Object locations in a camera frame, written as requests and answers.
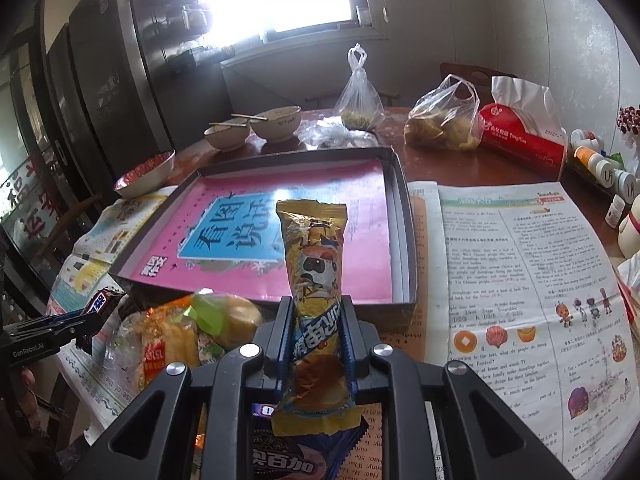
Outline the yellow snack cake packet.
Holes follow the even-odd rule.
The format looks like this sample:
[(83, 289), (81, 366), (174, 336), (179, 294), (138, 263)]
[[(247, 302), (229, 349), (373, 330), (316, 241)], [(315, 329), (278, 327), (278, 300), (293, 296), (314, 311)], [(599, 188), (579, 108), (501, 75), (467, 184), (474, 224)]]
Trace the yellow snack cake packet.
[(361, 410), (352, 400), (342, 361), (340, 319), (347, 206), (280, 200), (285, 264), (295, 306), (290, 376), (271, 416), (278, 437), (355, 428)]

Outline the dark blue snack packet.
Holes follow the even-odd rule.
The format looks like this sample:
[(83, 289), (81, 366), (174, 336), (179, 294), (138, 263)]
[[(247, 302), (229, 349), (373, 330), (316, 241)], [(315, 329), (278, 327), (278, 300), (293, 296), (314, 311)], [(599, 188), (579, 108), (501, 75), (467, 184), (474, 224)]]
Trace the dark blue snack packet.
[(80, 324), (76, 330), (76, 347), (87, 353), (93, 354), (93, 337), (98, 334), (108, 318), (118, 307), (125, 293), (114, 288), (100, 289), (89, 301), (88, 306), (82, 310)]

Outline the plastic bag of fried snacks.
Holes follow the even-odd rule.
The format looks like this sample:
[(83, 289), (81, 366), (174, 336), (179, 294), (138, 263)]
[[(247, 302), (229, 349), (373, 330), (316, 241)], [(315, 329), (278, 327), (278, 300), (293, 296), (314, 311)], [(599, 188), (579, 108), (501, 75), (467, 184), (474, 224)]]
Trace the plastic bag of fried snacks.
[(483, 136), (474, 84), (454, 74), (421, 96), (404, 125), (405, 144), (416, 148), (473, 151)]

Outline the dark shallow cardboard box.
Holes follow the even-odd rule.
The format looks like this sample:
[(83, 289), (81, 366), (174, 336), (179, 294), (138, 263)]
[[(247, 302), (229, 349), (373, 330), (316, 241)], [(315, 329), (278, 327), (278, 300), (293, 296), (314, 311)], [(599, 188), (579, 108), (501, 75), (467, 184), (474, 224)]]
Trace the dark shallow cardboard box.
[(116, 257), (110, 274), (145, 307), (209, 289), (277, 307), (288, 254), (309, 289), (329, 283), (357, 315), (406, 326), (418, 298), (408, 186), (392, 148), (340, 148), (230, 160), (194, 170)]

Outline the green wrapped round pastry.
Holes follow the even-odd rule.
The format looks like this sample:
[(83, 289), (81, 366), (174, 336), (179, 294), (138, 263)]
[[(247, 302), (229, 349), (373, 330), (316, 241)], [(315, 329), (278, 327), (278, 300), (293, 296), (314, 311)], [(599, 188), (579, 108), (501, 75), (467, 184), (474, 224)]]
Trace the green wrapped round pastry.
[(190, 318), (226, 350), (251, 342), (264, 320), (250, 300), (201, 289), (191, 296)]

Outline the clear bag of pastries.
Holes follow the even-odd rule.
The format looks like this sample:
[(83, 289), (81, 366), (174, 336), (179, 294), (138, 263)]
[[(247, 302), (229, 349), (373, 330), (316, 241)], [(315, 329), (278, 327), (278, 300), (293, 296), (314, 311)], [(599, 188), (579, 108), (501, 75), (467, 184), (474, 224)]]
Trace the clear bag of pastries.
[(131, 313), (107, 344), (107, 359), (124, 373), (134, 393), (146, 388), (172, 362), (188, 367), (219, 361), (226, 350), (198, 327), (191, 296)]

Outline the blue cookie snack packet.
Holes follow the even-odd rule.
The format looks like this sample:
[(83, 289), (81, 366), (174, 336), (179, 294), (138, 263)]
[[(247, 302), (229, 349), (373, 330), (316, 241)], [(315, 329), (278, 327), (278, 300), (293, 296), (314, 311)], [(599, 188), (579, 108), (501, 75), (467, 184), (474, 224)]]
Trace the blue cookie snack packet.
[(252, 405), (253, 478), (336, 479), (350, 452), (369, 429), (362, 418), (355, 428), (336, 434), (276, 437), (272, 432), (270, 404)]

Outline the colourful newspaper on left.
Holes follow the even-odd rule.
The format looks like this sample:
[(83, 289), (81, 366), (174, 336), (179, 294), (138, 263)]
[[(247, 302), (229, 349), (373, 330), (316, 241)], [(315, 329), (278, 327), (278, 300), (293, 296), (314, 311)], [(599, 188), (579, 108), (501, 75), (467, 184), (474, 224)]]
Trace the colourful newspaper on left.
[(46, 315), (82, 310), (101, 289), (122, 289), (108, 271), (119, 254), (158, 207), (175, 191), (165, 186), (132, 200), (116, 200), (96, 225), (74, 245), (58, 272), (47, 303)]

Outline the English exercise newspaper sheet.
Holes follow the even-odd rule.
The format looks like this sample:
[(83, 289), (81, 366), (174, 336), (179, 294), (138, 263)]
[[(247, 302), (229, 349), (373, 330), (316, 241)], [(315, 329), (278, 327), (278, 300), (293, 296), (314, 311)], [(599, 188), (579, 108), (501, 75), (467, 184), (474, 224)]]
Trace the English exercise newspaper sheet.
[(577, 479), (602, 479), (639, 423), (625, 301), (593, 228), (556, 182), (418, 181), (446, 259), (447, 356), (474, 370)]

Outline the white bowl with red contents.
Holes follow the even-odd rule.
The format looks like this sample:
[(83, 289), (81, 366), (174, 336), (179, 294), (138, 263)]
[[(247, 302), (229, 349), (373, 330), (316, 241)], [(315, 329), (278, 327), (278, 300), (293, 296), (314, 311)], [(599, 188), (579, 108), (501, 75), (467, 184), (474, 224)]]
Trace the white bowl with red contents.
[(124, 200), (149, 194), (160, 188), (175, 167), (175, 151), (157, 154), (120, 177), (114, 191)]

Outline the crumpled clear plastic wrap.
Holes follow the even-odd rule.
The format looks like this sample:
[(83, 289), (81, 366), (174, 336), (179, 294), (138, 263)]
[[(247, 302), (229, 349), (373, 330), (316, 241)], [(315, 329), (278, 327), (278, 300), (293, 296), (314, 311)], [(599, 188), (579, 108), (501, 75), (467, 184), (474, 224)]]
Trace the crumpled clear plastic wrap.
[(328, 117), (303, 128), (297, 135), (307, 148), (374, 148), (378, 139), (373, 133), (362, 130), (349, 130), (341, 118)]

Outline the white ceramic bowl left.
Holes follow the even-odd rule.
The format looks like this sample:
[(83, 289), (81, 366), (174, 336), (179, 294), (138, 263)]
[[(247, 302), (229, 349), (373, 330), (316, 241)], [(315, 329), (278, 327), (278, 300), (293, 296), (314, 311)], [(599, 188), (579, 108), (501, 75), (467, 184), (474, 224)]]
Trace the white ceramic bowl left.
[(212, 148), (228, 152), (242, 148), (250, 135), (246, 122), (215, 122), (204, 131), (204, 138)]

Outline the white ceramic bowl right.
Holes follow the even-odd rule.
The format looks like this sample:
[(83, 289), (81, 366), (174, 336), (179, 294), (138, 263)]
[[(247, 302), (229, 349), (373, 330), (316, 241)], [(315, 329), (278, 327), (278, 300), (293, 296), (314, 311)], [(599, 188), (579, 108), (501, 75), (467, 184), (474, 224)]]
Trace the white ceramic bowl right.
[(251, 119), (250, 126), (256, 136), (268, 143), (280, 143), (292, 139), (302, 121), (299, 106), (285, 106), (261, 112), (265, 120)]

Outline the wooden chopstick pair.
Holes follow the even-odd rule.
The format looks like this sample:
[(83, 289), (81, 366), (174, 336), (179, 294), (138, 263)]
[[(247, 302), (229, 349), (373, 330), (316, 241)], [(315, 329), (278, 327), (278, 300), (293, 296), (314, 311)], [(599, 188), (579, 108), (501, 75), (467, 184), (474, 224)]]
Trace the wooden chopstick pair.
[(248, 125), (250, 122), (266, 122), (268, 120), (265, 116), (247, 115), (247, 114), (232, 114), (230, 119), (226, 119), (223, 122), (210, 122), (210, 126), (242, 126)]

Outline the small white bottle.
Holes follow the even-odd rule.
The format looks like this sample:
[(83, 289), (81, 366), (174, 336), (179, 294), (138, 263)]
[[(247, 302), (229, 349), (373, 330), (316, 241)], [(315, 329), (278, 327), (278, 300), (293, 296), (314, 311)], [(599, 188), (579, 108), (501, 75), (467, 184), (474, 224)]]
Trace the small white bottle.
[(617, 194), (612, 198), (611, 205), (605, 215), (605, 223), (612, 229), (616, 230), (620, 225), (623, 213), (626, 208), (626, 202)]

